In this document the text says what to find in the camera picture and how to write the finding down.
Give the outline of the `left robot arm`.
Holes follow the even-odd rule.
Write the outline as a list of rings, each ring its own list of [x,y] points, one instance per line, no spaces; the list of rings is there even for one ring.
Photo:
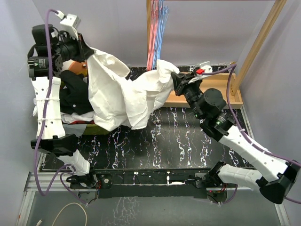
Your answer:
[[[68,31],[57,31],[49,25],[32,28],[35,44],[28,52],[29,78],[35,92],[38,130],[31,141],[33,149],[53,154],[81,176],[81,183],[92,188],[96,174],[90,172],[90,163],[76,147],[76,135],[65,133],[61,120],[59,91],[63,63],[69,60],[84,62],[93,50],[86,45],[82,34],[75,37]]]

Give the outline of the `white shirt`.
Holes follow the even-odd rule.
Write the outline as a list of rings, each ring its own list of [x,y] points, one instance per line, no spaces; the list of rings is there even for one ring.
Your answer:
[[[174,90],[171,73],[179,69],[165,60],[135,80],[127,79],[128,66],[114,55],[93,49],[87,59],[88,99],[95,112],[94,123],[113,131],[123,125],[143,129],[155,110],[161,108]]]

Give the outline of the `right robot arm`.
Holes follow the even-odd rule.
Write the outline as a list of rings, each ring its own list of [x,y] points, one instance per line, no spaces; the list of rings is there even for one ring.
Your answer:
[[[223,184],[249,187],[272,203],[282,204],[301,169],[298,163],[256,149],[258,143],[242,132],[231,115],[222,111],[226,101],[219,90],[210,88],[202,92],[201,81],[190,82],[192,74],[172,72],[171,77],[175,94],[185,97],[195,117],[201,120],[202,130],[254,166],[254,169],[244,169],[220,161],[205,175],[205,180],[216,187]]]

